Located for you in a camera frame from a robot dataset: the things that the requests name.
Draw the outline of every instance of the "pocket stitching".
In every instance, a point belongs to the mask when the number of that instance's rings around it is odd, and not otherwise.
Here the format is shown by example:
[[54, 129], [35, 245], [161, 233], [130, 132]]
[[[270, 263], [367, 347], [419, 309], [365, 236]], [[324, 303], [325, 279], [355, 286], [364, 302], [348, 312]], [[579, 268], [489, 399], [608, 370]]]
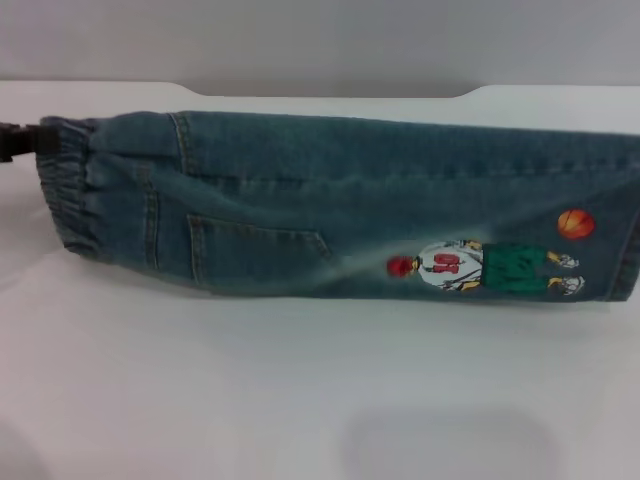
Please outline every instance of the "pocket stitching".
[[309, 230], [285, 230], [278, 228], [265, 228], [258, 227], [256, 225], [248, 224], [248, 223], [239, 223], [239, 222], [228, 222], [225, 220], [220, 220], [213, 217], [203, 217], [200, 215], [187, 215], [189, 230], [191, 232], [191, 265], [193, 276], [198, 283], [205, 283], [205, 263], [203, 261], [204, 257], [204, 233], [203, 233], [203, 225], [211, 224], [214, 228], [224, 228], [227, 230], [236, 231], [245, 235], [254, 235], [256, 232], [264, 232], [266, 234], [278, 234], [284, 233], [292, 236], [299, 237], [303, 243], [308, 245], [312, 245], [314, 250], [319, 254], [319, 256], [328, 261], [331, 259], [333, 254], [329, 249], [329, 246], [326, 244], [322, 236], [319, 232], [309, 231]]

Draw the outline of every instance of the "denim pants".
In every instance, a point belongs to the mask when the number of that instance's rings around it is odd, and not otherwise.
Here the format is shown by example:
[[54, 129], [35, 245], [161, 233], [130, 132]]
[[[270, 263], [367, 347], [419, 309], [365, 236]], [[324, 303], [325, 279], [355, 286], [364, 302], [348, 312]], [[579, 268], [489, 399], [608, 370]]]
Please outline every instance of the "denim pants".
[[287, 115], [45, 118], [64, 246], [227, 295], [626, 300], [640, 138]]

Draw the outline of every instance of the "basketball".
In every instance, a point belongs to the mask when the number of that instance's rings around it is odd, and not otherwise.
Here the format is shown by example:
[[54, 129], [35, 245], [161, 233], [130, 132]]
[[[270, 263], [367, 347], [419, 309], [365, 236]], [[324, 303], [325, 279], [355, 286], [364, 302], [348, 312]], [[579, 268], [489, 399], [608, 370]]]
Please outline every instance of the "basketball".
[[595, 228], [595, 220], [584, 210], [567, 210], [558, 218], [558, 231], [569, 240], [588, 237]]

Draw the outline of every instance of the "white backdrop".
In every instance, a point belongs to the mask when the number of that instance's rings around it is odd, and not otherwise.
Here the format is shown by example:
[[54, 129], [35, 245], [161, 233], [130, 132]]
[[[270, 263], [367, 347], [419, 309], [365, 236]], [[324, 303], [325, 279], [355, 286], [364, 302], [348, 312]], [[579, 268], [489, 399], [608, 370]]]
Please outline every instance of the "white backdrop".
[[[1, 83], [3, 120], [220, 109], [640, 133], [640, 89], [206, 98]], [[635, 480], [636, 294], [616, 305], [235, 300], [66, 253], [0, 165], [2, 480]]]

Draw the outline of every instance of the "plastic buckle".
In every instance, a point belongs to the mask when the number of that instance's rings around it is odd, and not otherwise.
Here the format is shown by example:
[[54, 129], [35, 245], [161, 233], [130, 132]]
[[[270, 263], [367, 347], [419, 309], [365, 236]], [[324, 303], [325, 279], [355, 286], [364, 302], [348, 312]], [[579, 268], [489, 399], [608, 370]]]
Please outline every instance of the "plastic buckle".
[[16, 155], [32, 152], [48, 155], [59, 149], [60, 139], [54, 128], [0, 123], [0, 163], [12, 162]]

